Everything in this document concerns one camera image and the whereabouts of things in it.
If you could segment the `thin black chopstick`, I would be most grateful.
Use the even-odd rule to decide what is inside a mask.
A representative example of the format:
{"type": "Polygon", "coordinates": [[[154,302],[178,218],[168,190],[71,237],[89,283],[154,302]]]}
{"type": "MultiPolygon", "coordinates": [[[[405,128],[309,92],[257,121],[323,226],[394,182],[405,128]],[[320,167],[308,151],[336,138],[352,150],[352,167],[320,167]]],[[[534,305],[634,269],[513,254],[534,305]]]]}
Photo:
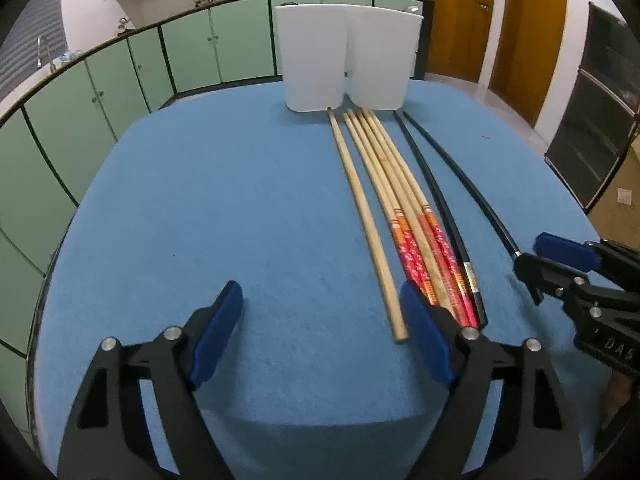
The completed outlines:
{"type": "Polygon", "coordinates": [[[488,200],[486,200],[485,196],[482,192],[477,188],[474,182],[466,175],[466,173],[462,170],[462,168],[456,163],[456,161],[446,152],[446,150],[433,138],[431,133],[428,133],[427,130],[422,127],[408,112],[405,110],[402,112],[404,117],[410,122],[411,125],[416,129],[421,136],[424,137],[425,140],[429,144],[431,144],[432,148],[439,154],[440,158],[446,162],[449,169],[456,175],[468,193],[472,196],[472,199],[475,200],[477,206],[480,207],[480,210],[483,211],[485,218],[489,221],[491,227],[494,229],[495,233],[498,235],[500,242],[503,244],[503,247],[506,248],[506,252],[510,255],[512,259],[518,258],[521,255],[521,249],[518,247],[518,243],[514,240],[514,237],[508,231],[502,220],[499,218],[498,214],[495,212],[495,209],[490,206],[488,200]]]}

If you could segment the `green lower kitchen cabinets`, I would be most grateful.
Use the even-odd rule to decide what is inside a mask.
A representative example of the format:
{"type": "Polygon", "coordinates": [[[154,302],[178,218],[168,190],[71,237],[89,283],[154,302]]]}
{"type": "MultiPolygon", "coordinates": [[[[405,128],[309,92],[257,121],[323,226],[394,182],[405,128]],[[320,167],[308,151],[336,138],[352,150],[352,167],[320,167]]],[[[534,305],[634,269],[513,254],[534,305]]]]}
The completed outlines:
{"type": "Polygon", "coordinates": [[[2,114],[1,399],[21,430],[43,284],[94,175],[136,120],[184,96],[277,78],[276,10],[285,3],[415,6],[423,22],[413,77],[425,74],[432,0],[226,0],[108,40],[2,114]]]}

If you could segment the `black glass cabinet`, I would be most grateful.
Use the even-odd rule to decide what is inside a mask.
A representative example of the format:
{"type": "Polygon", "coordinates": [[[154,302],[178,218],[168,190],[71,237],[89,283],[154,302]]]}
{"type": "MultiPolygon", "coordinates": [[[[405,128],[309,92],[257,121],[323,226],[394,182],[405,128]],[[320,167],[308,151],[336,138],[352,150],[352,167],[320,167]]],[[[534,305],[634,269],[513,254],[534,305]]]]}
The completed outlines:
{"type": "Polygon", "coordinates": [[[638,40],[621,18],[591,3],[576,84],[544,155],[583,211],[622,166],[638,127],[638,40]]]}

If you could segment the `red orange bamboo chopstick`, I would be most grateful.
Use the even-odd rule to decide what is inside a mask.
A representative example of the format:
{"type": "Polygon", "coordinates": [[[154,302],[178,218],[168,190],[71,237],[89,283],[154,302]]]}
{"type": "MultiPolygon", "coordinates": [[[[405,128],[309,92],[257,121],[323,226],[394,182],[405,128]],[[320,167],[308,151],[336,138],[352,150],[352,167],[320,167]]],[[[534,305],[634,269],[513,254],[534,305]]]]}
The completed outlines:
{"type": "Polygon", "coordinates": [[[385,218],[390,226],[390,232],[407,278],[416,282],[420,291],[424,292],[429,300],[434,300],[436,306],[438,306],[439,301],[433,283],[426,272],[420,250],[409,228],[404,211],[399,205],[395,192],[378,160],[378,155],[372,148],[363,125],[361,125],[353,110],[348,110],[344,113],[343,118],[358,148],[364,166],[367,168],[375,192],[378,194],[378,201],[381,203],[385,218]]]}

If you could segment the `white double utensil holder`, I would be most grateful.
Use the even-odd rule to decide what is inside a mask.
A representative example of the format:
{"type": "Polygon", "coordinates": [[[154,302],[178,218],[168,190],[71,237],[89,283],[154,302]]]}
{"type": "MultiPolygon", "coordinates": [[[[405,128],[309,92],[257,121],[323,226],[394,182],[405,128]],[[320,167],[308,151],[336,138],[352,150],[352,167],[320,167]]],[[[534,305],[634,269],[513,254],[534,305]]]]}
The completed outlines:
{"type": "Polygon", "coordinates": [[[343,3],[277,6],[285,104],[296,113],[398,110],[418,52],[419,13],[343,3]]]}

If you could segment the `chrome sink faucet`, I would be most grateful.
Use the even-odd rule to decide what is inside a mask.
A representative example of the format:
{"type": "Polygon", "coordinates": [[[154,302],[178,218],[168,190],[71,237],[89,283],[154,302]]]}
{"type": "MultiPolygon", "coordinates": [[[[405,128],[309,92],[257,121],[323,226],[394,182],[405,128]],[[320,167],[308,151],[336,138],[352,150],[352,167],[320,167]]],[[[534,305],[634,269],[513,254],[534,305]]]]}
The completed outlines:
{"type": "Polygon", "coordinates": [[[56,72],[54,57],[51,52],[49,40],[46,35],[39,35],[37,37],[37,68],[43,68],[46,65],[49,66],[50,73],[56,72]]]}

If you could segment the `blue table mat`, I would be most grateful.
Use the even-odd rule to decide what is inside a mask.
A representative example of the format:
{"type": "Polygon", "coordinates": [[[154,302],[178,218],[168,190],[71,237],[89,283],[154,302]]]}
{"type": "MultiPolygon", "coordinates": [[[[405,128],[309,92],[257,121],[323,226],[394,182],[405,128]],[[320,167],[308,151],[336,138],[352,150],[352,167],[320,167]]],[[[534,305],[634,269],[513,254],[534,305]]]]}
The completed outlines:
{"type": "MultiPolygon", "coordinates": [[[[405,109],[471,177],[523,250],[596,231],[544,160],[479,102],[413,81],[405,109]]],[[[490,224],[431,147],[480,283],[486,334],[538,338],[593,459],[608,369],[575,349],[558,300],[536,307],[490,224]]],[[[402,479],[447,397],[413,344],[395,344],[326,113],[282,84],[219,90],[135,122],[73,218],[43,309],[35,364],[40,448],[56,471],[82,376],[108,336],[155,338],[229,280],[242,316],[195,396],[238,479],[402,479]]]]}

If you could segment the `black chopstick silver band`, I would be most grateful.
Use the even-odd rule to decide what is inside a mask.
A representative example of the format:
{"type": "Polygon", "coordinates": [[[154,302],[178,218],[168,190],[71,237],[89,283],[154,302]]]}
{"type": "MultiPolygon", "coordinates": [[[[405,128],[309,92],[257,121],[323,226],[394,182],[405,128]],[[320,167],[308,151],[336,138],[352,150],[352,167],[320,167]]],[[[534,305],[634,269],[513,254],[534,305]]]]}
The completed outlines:
{"type": "Polygon", "coordinates": [[[442,239],[446,242],[448,250],[447,257],[454,260],[454,263],[456,264],[454,266],[454,270],[457,272],[456,278],[458,278],[463,285],[463,301],[466,306],[472,309],[476,327],[484,328],[487,325],[487,315],[484,301],[480,294],[480,285],[477,283],[469,253],[466,250],[464,241],[462,240],[456,220],[454,220],[454,216],[449,209],[446,198],[444,194],[442,194],[442,190],[440,189],[430,166],[427,165],[420,148],[418,148],[418,144],[416,144],[416,141],[413,139],[413,136],[409,132],[405,122],[400,118],[400,115],[397,112],[393,112],[393,115],[402,134],[409,144],[409,148],[416,159],[416,163],[421,169],[427,186],[434,198],[435,205],[440,213],[440,218],[442,218],[442,221],[439,222],[438,226],[446,231],[446,235],[442,235],[442,239]]]}

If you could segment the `red patterned bamboo chopstick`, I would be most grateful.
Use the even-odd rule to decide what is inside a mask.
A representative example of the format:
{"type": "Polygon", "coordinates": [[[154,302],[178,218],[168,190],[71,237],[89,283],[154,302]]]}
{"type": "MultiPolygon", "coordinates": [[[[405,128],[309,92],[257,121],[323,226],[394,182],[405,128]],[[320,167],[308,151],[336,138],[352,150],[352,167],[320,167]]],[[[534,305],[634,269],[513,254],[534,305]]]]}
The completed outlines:
{"type": "Polygon", "coordinates": [[[378,156],[378,160],[386,173],[387,180],[390,181],[399,205],[409,223],[416,244],[420,249],[420,254],[426,267],[426,272],[431,279],[438,304],[447,309],[456,318],[458,314],[457,300],[452,296],[452,291],[446,284],[442,272],[440,272],[430,242],[427,240],[418,218],[418,202],[413,196],[412,189],[406,182],[397,160],[390,152],[390,148],[382,138],[382,134],[378,132],[378,128],[376,128],[373,120],[367,118],[367,114],[363,110],[350,112],[350,116],[357,118],[358,124],[363,126],[363,131],[367,135],[372,148],[375,150],[376,156],[378,156]]]}

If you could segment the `wooden door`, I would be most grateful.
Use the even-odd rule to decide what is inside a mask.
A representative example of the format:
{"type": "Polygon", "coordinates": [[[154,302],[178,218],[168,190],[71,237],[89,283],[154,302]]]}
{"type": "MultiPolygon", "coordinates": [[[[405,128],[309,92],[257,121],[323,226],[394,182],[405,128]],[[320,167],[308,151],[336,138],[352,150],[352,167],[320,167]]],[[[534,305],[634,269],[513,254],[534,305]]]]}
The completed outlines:
{"type": "Polygon", "coordinates": [[[426,70],[479,81],[495,0],[431,1],[434,11],[426,70]]]}
{"type": "Polygon", "coordinates": [[[489,89],[530,126],[547,97],[562,44],[567,0],[506,0],[489,89]]]}

